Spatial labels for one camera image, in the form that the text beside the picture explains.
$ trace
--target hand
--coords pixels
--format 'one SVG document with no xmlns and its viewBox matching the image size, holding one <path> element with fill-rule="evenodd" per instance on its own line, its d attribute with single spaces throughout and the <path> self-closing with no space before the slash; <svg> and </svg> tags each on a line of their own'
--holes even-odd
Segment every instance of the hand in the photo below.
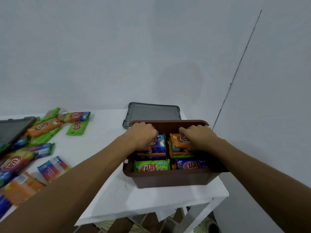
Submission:
<svg viewBox="0 0 311 233">
<path fill-rule="evenodd" d="M 202 150 L 214 153 L 216 146 L 221 140 L 208 126 L 192 125 L 187 129 L 181 127 L 179 128 L 179 133 L 191 141 L 192 146 L 187 149 L 189 152 Z"/>
<path fill-rule="evenodd" d="M 151 152 L 149 143 L 158 134 L 158 131 L 151 124 L 142 122 L 134 123 L 123 136 L 129 137 L 134 142 L 135 150 Z"/>
</svg>

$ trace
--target brown plastic box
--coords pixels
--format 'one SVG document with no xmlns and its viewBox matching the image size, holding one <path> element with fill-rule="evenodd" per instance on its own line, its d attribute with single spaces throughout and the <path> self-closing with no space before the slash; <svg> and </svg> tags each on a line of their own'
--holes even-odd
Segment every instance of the brown plastic box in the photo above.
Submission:
<svg viewBox="0 0 311 233">
<path fill-rule="evenodd" d="M 136 120 L 130 122 L 130 127 L 134 123 L 151 123 L 159 134 L 166 135 L 165 144 L 167 144 L 170 133 L 179 133 L 180 127 L 188 128 L 191 125 L 208 125 L 203 120 Z M 164 187 L 164 186 L 184 186 L 184 185 L 207 185 L 221 172 L 228 172 L 225 166 L 213 155 L 205 152 L 195 153 L 196 158 L 206 160 L 210 168 L 192 169 L 192 170 L 167 170 L 154 172 L 134 172 L 134 160 L 137 152 L 127 157 L 128 163 L 123 164 L 123 173 L 133 178 L 137 188 Z M 170 159 L 170 165 L 175 163 L 175 159 Z"/>
</svg>

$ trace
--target white table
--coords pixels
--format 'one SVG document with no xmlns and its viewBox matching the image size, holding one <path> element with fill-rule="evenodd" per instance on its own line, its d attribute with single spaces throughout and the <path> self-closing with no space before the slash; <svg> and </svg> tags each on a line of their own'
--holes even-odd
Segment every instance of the white table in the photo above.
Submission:
<svg viewBox="0 0 311 233">
<path fill-rule="evenodd" d="M 83 136 L 66 136 L 65 133 L 70 125 L 63 125 L 63 129 L 50 141 L 56 144 L 53 155 L 32 161 L 26 171 L 42 180 L 37 166 L 57 155 L 70 167 L 76 166 L 125 132 L 122 122 L 126 112 L 127 109 L 91 111 L 91 121 Z M 0 117 L 0 120 L 26 116 L 43 115 L 4 116 Z M 183 112 L 181 112 L 181 118 L 186 119 Z M 192 232 L 193 228 L 227 196 L 229 194 L 219 177 L 208 185 L 138 189 L 133 180 L 123 174 L 121 164 L 99 190 L 76 225 L 149 212 L 156 212 L 163 217 L 165 214 L 170 215 L 172 209 L 183 207 L 185 218 L 177 227 L 176 232 Z M 192 206 L 188 213 L 186 206 Z M 3 218 L 14 209 L 15 207 L 12 207 Z"/>
</svg>

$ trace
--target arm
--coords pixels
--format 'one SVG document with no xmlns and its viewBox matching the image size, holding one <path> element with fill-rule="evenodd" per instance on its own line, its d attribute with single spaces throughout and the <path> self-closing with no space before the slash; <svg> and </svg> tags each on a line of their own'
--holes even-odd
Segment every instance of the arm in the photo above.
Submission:
<svg viewBox="0 0 311 233">
<path fill-rule="evenodd" d="M 151 124 L 134 124 L 106 148 L 21 204 L 1 222 L 1 232 L 70 232 L 111 173 L 135 150 L 150 148 L 148 144 L 157 134 Z"/>
<path fill-rule="evenodd" d="M 207 126 L 180 128 L 193 144 L 217 157 L 284 232 L 311 232 L 311 189 L 220 139 Z"/>
</svg>

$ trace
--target white wall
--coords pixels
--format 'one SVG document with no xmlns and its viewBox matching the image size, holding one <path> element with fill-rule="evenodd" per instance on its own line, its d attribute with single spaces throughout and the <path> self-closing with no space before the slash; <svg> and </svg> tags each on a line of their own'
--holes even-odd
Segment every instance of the white wall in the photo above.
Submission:
<svg viewBox="0 0 311 233">
<path fill-rule="evenodd" d="M 311 0 L 267 0 L 214 131 L 311 187 Z M 282 230 L 231 175 L 223 233 Z"/>
<path fill-rule="evenodd" d="M 0 0 L 0 115 L 179 105 L 210 124 L 262 0 Z"/>
</svg>

